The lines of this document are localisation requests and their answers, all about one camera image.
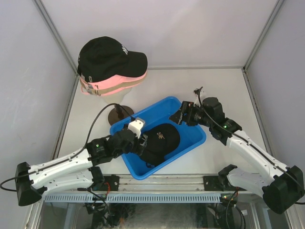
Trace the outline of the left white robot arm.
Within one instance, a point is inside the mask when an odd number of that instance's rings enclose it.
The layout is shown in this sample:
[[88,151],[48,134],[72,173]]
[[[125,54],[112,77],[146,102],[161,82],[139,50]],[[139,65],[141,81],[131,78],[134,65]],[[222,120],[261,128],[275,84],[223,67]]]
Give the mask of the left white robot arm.
[[39,165],[22,162],[17,165],[15,185],[19,206],[28,206],[43,196],[78,188],[101,190],[104,186],[99,164],[110,162],[122,154],[141,155],[147,146],[148,136],[137,136],[129,129],[114,135],[97,138],[85,147]]

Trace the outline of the beige mannequin head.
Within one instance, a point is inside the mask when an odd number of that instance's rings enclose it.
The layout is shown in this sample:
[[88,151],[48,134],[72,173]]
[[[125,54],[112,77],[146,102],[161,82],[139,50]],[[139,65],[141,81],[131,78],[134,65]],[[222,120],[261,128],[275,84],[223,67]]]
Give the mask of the beige mannequin head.
[[102,99],[107,104],[111,104],[111,103],[120,104],[123,101],[125,95],[128,94],[131,90],[132,88],[126,88],[119,92],[102,96]]

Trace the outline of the aluminium mounting rail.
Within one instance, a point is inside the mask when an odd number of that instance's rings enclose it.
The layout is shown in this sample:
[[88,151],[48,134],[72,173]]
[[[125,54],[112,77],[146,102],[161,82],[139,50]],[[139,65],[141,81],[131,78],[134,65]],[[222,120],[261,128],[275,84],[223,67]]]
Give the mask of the aluminium mounting rail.
[[[180,174],[180,175],[152,175],[144,180],[137,180],[130,175],[118,175],[120,177],[119,189],[116,192],[188,192],[205,191],[203,176],[207,174]],[[234,187],[239,187],[241,191],[255,193],[259,187],[265,186],[265,181],[258,174],[243,172],[238,169],[233,176],[234,182],[230,183]],[[69,190],[87,191],[93,189],[104,182],[104,176],[98,174],[94,176],[90,171],[69,174],[60,178],[51,178],[41,188],[43,196],[52,193],[61,193]]]

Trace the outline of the beige cap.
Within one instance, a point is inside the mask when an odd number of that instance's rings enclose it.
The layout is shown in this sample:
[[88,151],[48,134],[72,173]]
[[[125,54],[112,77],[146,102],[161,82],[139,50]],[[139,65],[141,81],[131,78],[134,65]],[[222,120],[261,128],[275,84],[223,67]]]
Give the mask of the beige cap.
[[[121,85],[119,85],[119,86],[115,86],[115,87],[112,87],[112,88],[108,88],[108,89],[106,89],[106,90],[109,92],[109,91],[113,91],[113,90],[116,90],[116,89],[119,89],[119,88],[131,88],[131,87],[134,87],[134,86],[140,84],[143,80],[140,80],[140,81],[135,82],[135,83],[123,83],[123,84],[121,84]],[[84,87],[84,84],[81,82],[81,80],[80,80],[80,84],[81,84],[81,87],[85,88],[85,87]]]

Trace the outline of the dark cap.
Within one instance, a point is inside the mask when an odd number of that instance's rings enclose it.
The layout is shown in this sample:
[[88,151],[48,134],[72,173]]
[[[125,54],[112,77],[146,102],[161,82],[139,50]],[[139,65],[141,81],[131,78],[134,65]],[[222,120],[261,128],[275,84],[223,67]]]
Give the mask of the dark cap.
[[100,82],[115,75],[137,78],[148,67],[147,56],[127,50],[114,38],[103,36],[88,41],[78,56],[78,75],[87,82]]

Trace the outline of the black mounting plate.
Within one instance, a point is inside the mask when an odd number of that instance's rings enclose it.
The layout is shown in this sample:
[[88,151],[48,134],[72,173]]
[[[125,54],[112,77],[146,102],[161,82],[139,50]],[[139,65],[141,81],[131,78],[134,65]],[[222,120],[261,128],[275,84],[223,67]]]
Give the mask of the black mounting plate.
[[227,178],[219,176],[203,176],[205,191],[235,191],[236,187],[232,186]]
[[94,191],[118,191],[119,189],[120,177],[116,175],[106,175],[104,176],[104,182],[97,185]]

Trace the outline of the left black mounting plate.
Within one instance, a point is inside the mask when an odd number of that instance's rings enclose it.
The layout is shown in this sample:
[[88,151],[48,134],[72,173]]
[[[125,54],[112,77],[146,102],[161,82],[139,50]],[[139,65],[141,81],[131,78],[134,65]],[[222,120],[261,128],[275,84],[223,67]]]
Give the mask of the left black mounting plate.
[[104,176],[104,182],[97,185],[94,191],[118,191],[119,189],[120,177],[116,175],[106,175]]

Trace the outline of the pink baseball cap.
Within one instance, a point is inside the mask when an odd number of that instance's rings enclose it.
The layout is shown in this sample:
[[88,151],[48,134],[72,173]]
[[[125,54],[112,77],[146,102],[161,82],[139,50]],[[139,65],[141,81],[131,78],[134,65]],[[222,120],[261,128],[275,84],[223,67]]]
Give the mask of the pink baseball cap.
[[86,95],[96,95],[96,96],[107,96],[115,93],[122,92],[124,90],[128,90],[128,88],[119,88],[113,91],[107,91],[107,90],[95,90],[95,89],[86,89],[81,87],[81,92]]

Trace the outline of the dark round wooden stand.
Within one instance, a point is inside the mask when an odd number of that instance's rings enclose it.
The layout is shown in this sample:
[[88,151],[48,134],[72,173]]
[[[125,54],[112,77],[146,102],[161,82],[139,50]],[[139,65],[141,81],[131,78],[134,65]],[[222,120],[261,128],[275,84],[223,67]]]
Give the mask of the dark round wooden stand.
[[108,114],[108,122],[110,125],[117,123],[131,115],[134,111],[128,106],[115,105],[114,108]]

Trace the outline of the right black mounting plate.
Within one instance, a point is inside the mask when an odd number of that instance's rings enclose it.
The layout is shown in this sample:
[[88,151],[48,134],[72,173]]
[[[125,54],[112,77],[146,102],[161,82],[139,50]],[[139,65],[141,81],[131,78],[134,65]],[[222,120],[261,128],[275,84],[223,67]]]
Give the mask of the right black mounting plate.
[[236,187],[232,186],[227,178],[219,176],[203,176],[205,191],[235,191]]

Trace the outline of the blue plastic bin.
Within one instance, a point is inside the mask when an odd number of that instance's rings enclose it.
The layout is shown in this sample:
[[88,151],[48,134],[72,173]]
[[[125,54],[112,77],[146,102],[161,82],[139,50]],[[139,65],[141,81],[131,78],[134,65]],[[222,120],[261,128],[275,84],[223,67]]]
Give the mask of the blue plastic bin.
[[165,156],[165,162],[154,168],[148,168],[145,162],[140,159],[140,156],[136,154],[123,154],[122,158],[133,178],[137,180],[146,179],[206,141],[206,134],[201,127],[187,126],[185,123],[178,125],[169,119],[171,115],[178,111],[180,106],[181,102],[176,97],[169,96],[133,115],[133,117],[145,121],[145,126],[142,129],[143,133],[161,124],[172,124],[178,130],[181,138],[179,146]]

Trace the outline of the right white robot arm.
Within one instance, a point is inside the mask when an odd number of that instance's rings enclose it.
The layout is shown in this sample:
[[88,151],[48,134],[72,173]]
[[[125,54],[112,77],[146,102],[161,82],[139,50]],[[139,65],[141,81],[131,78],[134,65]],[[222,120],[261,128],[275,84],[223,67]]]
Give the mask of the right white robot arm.
[[216,97],[199,99],[196,103],[183,101],[170,116],[178,125],[203,125],[209,128],[213,138],[239,153],[256,173],[243,171],[236,165],[228,165],[219,173],[219,185],[224,190],[239,187],[261,197],[275,213],[282,214],[294,204],[300,204],[305,195],[302,170],[289,167],[257,145],[232,119],[225,116],[222,104]]

